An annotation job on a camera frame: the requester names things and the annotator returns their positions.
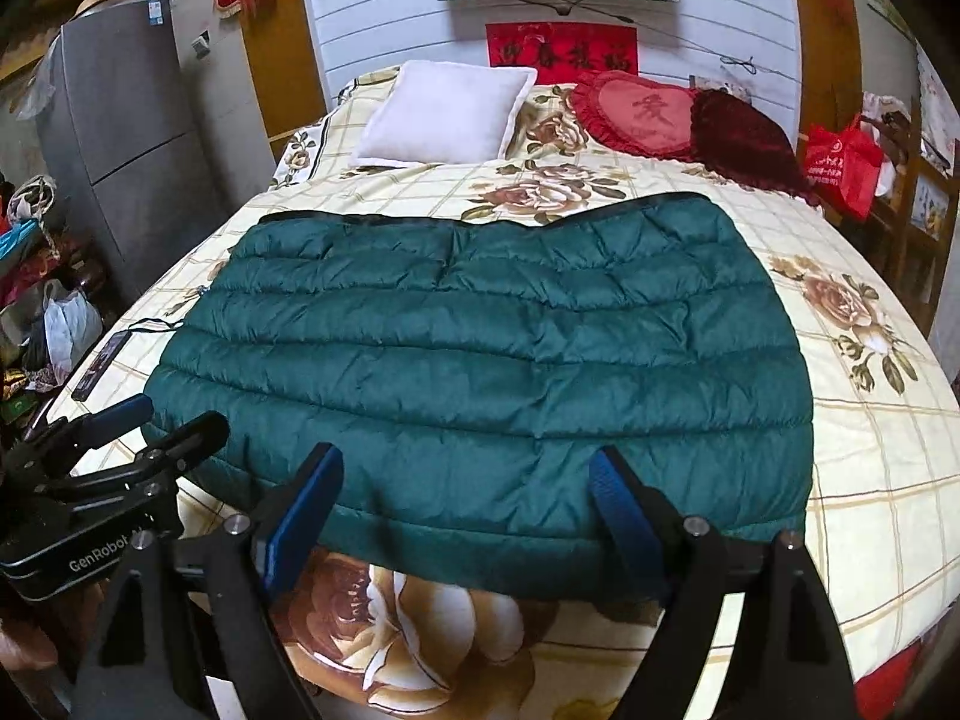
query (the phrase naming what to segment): green puffer garment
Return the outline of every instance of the green puffer garment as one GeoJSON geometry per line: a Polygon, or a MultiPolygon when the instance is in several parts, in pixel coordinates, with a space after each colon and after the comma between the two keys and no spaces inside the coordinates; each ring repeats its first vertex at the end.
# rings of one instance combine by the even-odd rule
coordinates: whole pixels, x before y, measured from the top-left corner
{"type": "Polygon", "coordinates": [[[249,509],[316,442],[346,481],[330,549],[517,598],[627,579],[587,491],[616,445],[725,533],[803,528],[813,405],[757,257],[704,196],[546,227],[264,218],[147,382],[155,439],[208,409],[230,440],[194,481],[249,509]]]}

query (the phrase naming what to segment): bed sheet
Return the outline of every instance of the bed sheet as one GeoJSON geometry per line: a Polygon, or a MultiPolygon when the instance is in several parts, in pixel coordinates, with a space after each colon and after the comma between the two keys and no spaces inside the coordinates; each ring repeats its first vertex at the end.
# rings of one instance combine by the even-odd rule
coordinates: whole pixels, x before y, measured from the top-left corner
{"type": "MultiPolygon", "coordinates": [[[[364,123],[395,70],[362,76],[342,104],[292,138],[270,191],[254,197],[174,265],[118,323],[181,317],[267,213],[424,215],[484,221],[555,218],[629,197],[699,191],[736,223],[767,266],[796,329],[814,395],[814,477],[806,544],[841,623],[856,678],[929,628],[960,593],[960,408],[928,343],[870,266],[803,201],[751,191],[686,165],[630,157],[589,140],[570,87],[536,87],[508,161],[351,170],[364,123]]],[[[136,335],[85,404],[142,391],[168,336],[136,335]]],[[[78,472],[116,466],[139,432],[89,453],[78,472]]],[[[181,482],[188,535],[229,507],[181,482]]],[[[728,597],[688,717],[709,717],[726,673],[742,598],[728,597]]],[[[642,659],[652,604],[534,603],[442,586],[318,548],[298,590],[275,609],[301,675],[398,715],[475,720],[602,720],[642,659]]]]}

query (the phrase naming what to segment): metal screw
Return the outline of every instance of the metal screw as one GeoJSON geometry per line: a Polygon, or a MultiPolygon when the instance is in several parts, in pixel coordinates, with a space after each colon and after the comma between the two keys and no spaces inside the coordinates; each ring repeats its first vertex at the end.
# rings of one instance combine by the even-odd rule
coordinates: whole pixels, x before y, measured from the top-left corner
{"type": "Polygon", "coordinates": [[[154,534],[152,531],[137,531],[130,539],[133,549],[146,549],[154,543],[154,534]]]}
{"type": "Polygon", "coordinates": [[[803,537],[796,531],[783,531],[781,533],[781,544],[787,549],[800,549],[803,546],[803,537]]]}
{"type": "Polygon", "coordinates": [[[699,538],[700,536],[707,536],[707,533],[710,532],[710,523],[702,517],[688,517],[683,521],[683,529],[690,536],[699,538]]]}
{"type": "Polygon", "coordinates": [[[239,536],[240,533],[246,531],[249,526],[250,518],[247,517],[246,514],[234,514],[224,522],[224,531],[227,531],[231,536],[239,536]]]}

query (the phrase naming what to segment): white paneled wall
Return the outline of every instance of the white paneled wall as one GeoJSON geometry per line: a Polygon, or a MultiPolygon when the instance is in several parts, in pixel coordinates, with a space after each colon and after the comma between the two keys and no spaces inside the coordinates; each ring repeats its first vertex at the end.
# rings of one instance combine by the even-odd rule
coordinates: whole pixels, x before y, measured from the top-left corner
{"type": "MultiPolygon", "coordinates": [[[[590,0],[637,21],[640,72],[686,84],[689,76],[731,79],[754,105],[796,138],[800,41],[796,0],[590,0]],[[714,55],[752,59],[775,73],[755,76],[714,55]]],[[[310,0],[326,88],[336,94],[354,76],[407,59],[487,64],[485,25],[560,20],[554,11],[516,0],[310,0]]],[[[611,22],[574,9],[564,20],[611,22]]]]}

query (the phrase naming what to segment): red plastic bag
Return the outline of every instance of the red plastic bag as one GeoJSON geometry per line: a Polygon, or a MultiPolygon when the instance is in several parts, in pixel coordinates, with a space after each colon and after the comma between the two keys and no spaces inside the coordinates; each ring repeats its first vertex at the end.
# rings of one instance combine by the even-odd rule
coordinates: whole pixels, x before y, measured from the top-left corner
{"type": "Polygon", "coordinates": [[[819,124],[810,127],[803,172],[840,213],[867,218],[882,164],[883,149],[860,130],[859,116],[839,135],[819,124]]]}

